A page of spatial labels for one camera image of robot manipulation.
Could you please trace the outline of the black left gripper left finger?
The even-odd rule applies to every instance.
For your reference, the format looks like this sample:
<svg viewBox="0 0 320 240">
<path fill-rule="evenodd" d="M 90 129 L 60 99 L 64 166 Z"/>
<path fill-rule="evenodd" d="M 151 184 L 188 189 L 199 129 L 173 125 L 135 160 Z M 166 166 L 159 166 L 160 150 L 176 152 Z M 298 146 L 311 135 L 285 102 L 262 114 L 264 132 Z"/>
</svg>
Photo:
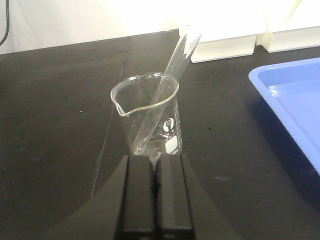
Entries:
<svg viewBox="0 0 320 240">
<path fill-rule="evenodd" d="M 153 173 L 146 157 L 124 155 L 103 187 L 49 231 L 51 240 L 156 239 Z"/>
</svg>

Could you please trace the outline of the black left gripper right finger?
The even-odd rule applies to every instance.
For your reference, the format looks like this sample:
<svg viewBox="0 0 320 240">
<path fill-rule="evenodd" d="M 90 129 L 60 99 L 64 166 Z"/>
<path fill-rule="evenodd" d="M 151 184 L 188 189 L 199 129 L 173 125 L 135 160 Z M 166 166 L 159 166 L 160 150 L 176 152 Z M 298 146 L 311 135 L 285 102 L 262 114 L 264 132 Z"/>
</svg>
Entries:
<svg viewBox="0 0 320 240">
<path fill-rule="evenodd" d="M 236 240 L 237 233 L 195 176 L 185 155 L 163 155 L 156 167 L 160 240 Z"/>
</svg>

